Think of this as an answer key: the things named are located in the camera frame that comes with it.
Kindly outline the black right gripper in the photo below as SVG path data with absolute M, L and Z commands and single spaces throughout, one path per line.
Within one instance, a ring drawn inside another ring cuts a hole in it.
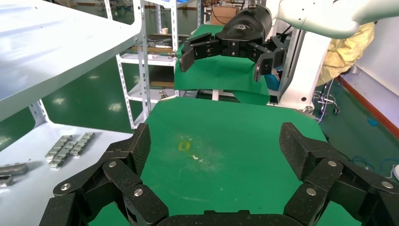
M 179 65 L 186 72 L 196 60 L 217 55 L 249 58 L 255 62 L 254 81 L 271 74 L 272 69 L 282 66 L 287 49 L 276 36 L 265 38 L 272 27 L 272 18 L 266 7 L 256 5 L 245 8 L 235 15 L 223 29 L 188 39 L 181 50 Z

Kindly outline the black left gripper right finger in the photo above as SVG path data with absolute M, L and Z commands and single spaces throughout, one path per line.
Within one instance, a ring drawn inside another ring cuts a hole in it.
M 281 125 L 279 146 L 302 182 L 284 215 L 314 226 L 334 202 L 364 226 L 398 225 L 398 184 L 346 160 L 330 143 L 305 137 L 290 122 Z

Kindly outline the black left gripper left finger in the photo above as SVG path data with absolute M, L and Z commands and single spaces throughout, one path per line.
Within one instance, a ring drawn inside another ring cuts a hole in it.
M 114 203 L 132 226 L 155 226 L 168 217 L 166 204 L 141 180 L 151 149 L 149 125 L 108 146 L 92 166 L 55 186 L 42 226 L 87 226 Z

